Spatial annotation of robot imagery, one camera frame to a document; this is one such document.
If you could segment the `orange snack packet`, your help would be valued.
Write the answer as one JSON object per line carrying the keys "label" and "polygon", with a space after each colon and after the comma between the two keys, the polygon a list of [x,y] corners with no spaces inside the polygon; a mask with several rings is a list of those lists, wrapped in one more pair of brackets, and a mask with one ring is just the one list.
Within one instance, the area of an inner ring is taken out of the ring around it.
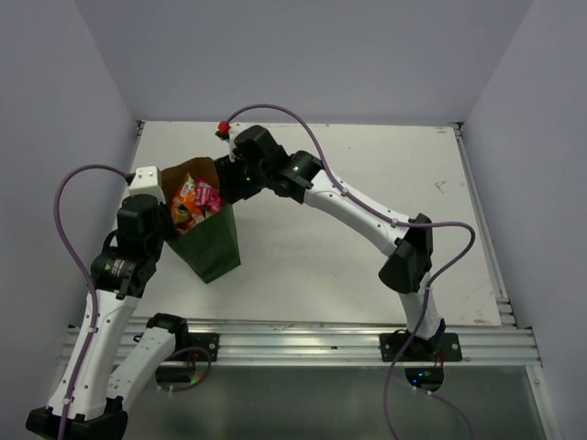
{"label": "orange snack packet", "polygon": [[172,199],[171,216],[175,225],[181,223],[189,216],[201,215],[205,217],[205,212],[195,205],[194,197],[195,182],[192,176],[187,173],[184,177],[183,184]]}

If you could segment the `pink candy packet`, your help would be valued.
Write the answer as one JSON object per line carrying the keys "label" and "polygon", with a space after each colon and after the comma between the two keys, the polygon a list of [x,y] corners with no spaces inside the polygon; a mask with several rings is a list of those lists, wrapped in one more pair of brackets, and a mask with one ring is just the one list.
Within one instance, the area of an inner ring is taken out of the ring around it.
{"label": "pink candy packet", "polygon": [[195,181],[194,202],[196,206],[210,215],[219,213],[225,204],[219,190],[203,179]]}

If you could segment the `green paper bag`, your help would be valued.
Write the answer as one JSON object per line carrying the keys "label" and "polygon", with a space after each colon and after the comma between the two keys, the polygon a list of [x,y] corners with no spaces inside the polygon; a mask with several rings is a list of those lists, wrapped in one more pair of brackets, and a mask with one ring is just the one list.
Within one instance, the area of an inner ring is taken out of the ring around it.
{"label": "green paper bag", "polygon": [[[162,189],[170,210],[172,199],[187,173],[194,182],[203,179],[219,190],[214,161],[210,158],[189,159],[161,172]],[[232,205],[225,202],[217,214],[204,212],[204,221],[184,235],[178,233],[168,244],[202,282],[210,283],[238,267],[240,255]]]}

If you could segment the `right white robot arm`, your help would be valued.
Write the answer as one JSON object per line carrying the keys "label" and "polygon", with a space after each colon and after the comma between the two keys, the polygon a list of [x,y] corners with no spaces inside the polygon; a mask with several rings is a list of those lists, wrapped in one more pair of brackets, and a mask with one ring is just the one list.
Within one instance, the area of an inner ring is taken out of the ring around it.
{"label": "right white robot arm", "polygon": [[412,355],[426,360],[441,349],[445,324],[428,287],[433,234],[427,216],[409,218],[352,194],[343,181],[328,176],[321,159],[304,150],[287,153],[263,126],[237,131],[223,122],[216,136],[228,145],[228,154],[216,159],[215,166],[220,192],[229,203],[268,189],[331,215],[366,238],[386,257],[378,277],[400,297]]}

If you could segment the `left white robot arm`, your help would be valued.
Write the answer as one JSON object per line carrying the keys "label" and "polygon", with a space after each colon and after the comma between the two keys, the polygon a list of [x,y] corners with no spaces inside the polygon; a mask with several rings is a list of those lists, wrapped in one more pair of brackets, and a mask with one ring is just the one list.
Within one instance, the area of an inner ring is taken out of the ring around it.
{"label": "left white robot arm", "polygon": [[147,194],[124,199],[116,221],[92,263],[85,317],[63,377],[49,402],[28,415],[26,428],[44,439],[122,438],[134,400],[160,363],[190,351],[185,319],[157,313],[126,359],[115,363],[172,232],[165,206]]}

